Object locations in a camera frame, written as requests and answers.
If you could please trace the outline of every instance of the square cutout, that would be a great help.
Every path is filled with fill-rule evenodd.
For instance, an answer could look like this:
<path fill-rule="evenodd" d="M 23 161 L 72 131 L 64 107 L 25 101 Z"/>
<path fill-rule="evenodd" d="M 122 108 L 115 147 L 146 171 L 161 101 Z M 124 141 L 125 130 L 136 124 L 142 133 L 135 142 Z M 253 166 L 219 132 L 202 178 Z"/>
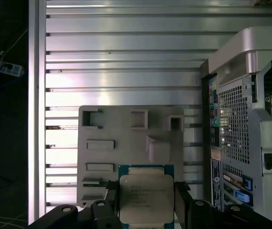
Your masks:
<path fill-rule="evenodd" d="M 148 110 L 133 109 L 131 110 L 131 129 L 147 130 L 148 129 Z"/>

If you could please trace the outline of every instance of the black connector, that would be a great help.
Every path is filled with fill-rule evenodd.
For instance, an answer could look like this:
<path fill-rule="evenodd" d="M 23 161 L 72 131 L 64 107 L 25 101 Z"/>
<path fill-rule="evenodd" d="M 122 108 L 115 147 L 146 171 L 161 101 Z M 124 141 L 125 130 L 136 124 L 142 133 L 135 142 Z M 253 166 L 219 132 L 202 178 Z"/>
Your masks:
<path fill-rule="evenodd" d="M 272 154 L 264 154 L 265 169 L 272 169 Z"/>

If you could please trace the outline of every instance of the screw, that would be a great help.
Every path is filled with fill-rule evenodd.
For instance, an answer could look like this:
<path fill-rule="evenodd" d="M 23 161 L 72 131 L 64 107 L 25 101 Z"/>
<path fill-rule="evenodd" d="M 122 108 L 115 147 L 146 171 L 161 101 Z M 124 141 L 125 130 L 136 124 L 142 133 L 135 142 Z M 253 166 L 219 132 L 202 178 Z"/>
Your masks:
<path fill-rule="evenodd" d="M 238 206 L 232 206 L 231 209 L 233 211 L 240 211 L 241 210 Z"/>
<path fill-rule="evenodd" d="M 71 208 L 64 208 L 62 211 L 63 212 L 68 212 L 68 211 L 71 211 Z"/>
<path fill-rule="evenodd" d="M 204 205 L 204 203 L 202 201 L 196 201 L 195 204 L 198 205 L 198 206 L 203 206 Z"/>

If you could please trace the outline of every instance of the power cord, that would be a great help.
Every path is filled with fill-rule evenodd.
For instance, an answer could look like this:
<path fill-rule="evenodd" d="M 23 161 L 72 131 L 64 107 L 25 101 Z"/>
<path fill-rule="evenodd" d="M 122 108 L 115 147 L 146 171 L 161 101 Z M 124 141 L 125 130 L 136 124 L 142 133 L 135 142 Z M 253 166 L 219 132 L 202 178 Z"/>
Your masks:
<path fill-rule="evenodd" d="M 25 32 L 23 32 L 23 34 L 17 39 L 17 41 L 8 49 L 8 45 L 9 45 L 9 42 L 11 41 L 11 39 L 14 37 L 15 34 L 18 34 L 20 31 L 23 30 L 23 28 L 26 28 L 27 27 L 27 19 L 28 19 L 28 15 L 27 15 L 27 7 L 28 7 L 28 1 L 24 0 L 23 1 L 23 14 L 22 14 L 22 25 L 15 31 L 13 32 L 10 37 L 6 40 L 6 42 L 4 43 L 1 51 L 0 51 L 0 62 L 2 61 L 3 59 L 3 56 L 5 54 L 7 54 L 9 52 L 9 50 L 11 50 L 15 45 L 16 43 L 21 39 L 21 37 L 26 33 L 26 30 Z"/>
<path fill-rule="evenodd" d="M 0 221 L 0 224 L 3 224 L 2 226 L 0 226 L 0 228 L 3 228 L 3 227 L 5 227 L 5 226 L 7 226 L 7 225 L 11 225 L 11 226 L 15 226 L 15 227 L 18 227 L 18 228 L 23 229 L 23 228 L 24 228 L 23 226 L 20 226 L 20 225 L 14 224 L 14 223 L 12 223 L 12 222 L 14 222 L 14 221 L 21 221 L 21 222 L 25 222 L 25 223 L 27 223 L 27 221 L 26 221 L 26 220 L 23 220 L 23 219 L 18 219 L 18 218 L 20 218 L 21 216 L 23 216 L 23 215 L 25 215 L 25 214 L 26 214 L 26 212 L 25 212 L 25 213 L 20 214 L 20 215 L 19 215 L 19 216 L 17 216 L 16 218 L 9 218 L 9 217 L 1 217 L 1 216 L 0 216 L 0 219 L 11 219 L 11 221 L 9 221 L 9 222 L 3 222 L 3 221 Z"/>

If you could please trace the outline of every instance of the rectangular slot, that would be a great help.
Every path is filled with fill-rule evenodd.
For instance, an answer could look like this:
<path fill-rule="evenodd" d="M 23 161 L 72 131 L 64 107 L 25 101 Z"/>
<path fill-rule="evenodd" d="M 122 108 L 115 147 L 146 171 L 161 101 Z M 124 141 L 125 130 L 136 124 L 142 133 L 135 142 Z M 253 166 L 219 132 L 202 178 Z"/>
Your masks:
<path fill-rule="evenodd" d="M 84 178 L 82 180 L 83 185 L 99 185 L 101 179 L 96 179 L 96 178 Z"/>
<path fill-rule="evenodd" d="M 98 199 L 104 199 L 104 196 L 87 196 L 84 195 L 82 200 L 90 201 L 90 200 L 98 200 Z"/>
<path fill-rule="evenodd" d="M 131 129 L 147 130 L 148 129 L 148 110 L 133 109 L 131 110 Z"/>
<path fill-rule="evenodd" d="M 87 171 L 105 171 L 105 172 L 113 172 L 114 164 L 95 164 L 95 163 L 86 163 Z"/>
<path fill-rule="evenodd" d="M 87 140 L 87 149 L 114 149 L 115 141 L 112 140 Z"/>
<path fill-rule="evenodd" d="M 184 119 L 183 115 L 171 115 L 168 117 L 168 131 L 183 131 Z"/>
<path fill-rule="evenodd" d="M 88 129 L 102 129 L 101 125 L 98 125 L 98 121 L 96 120 L 96 115 L 101 114 L 102 111 L 99 109 L 92 109 L 92 110 L 87 110 L 83 111 L 83 119 L 82 119 L 82 125 L 85 128 Z"/>
<path fill-rule="evenodd" d="M 226 194 L 223 194 L 223 199 L 224 199 L 224 201 L 226 201 L 228 204 L 235 204 L 235 205 L 238 205 L 238 203 L 236 203 L 233 199 L 231 199 L 230 197 L 228 197 Z"/>

